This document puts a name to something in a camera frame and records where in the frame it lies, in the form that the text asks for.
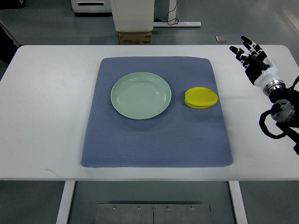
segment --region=plate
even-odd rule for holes
[[[136,72],[118,80],[111,90],[113,107],[131,119],[149,119],[162,113],[171,100],[168,83],[149,72]]]

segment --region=blue placemat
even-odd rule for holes
[[[133,120],[112,106],[113,85],[133,72],[151,72],[168,82],[167,109]],[[185,105],[185,91],[204,86],[218,94],[210,61],[196,57],[114,57],[102,60],[86,129],[84,167],[223,167],[232,163],[221,104]]]

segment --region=cardboard box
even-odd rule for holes
[[[151,45],[151,31],[148,32],[119,32],[120,45]]]

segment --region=white table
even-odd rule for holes
[[[289,87],[299,68],[284,46],[266,45]],[[85,129],[100,62],[116,56],[195,56],[211,61],[233,153],[223,168],[85,168]],[[272,103],[228,45],[23,46],[0,82],[2,180],[299,180],[294,142],[258,125]],[[272,119],[268,128],[280,133]]]

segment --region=robotic hand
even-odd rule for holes
[[[290,88],[286,88],[278,76],[276,64],[264,50],[245,36],[241,39],[249,54],[234,46],[229,49],[236,54],[236,59],[245,68],[245,73],[251,83],[260,87],[274,104],[270,110],[261,115],[259,125],[262,131],[271,138],[280,139],[288,135],[296,142],[294,150],[299,155],[299,134],[290,128],[299,127],[299,92],[294,90],[299,82],[299,76]],[[269,132],[265,124],[268,115],[276,121],[276,126],[283,131],[282,134],[273,135]]]

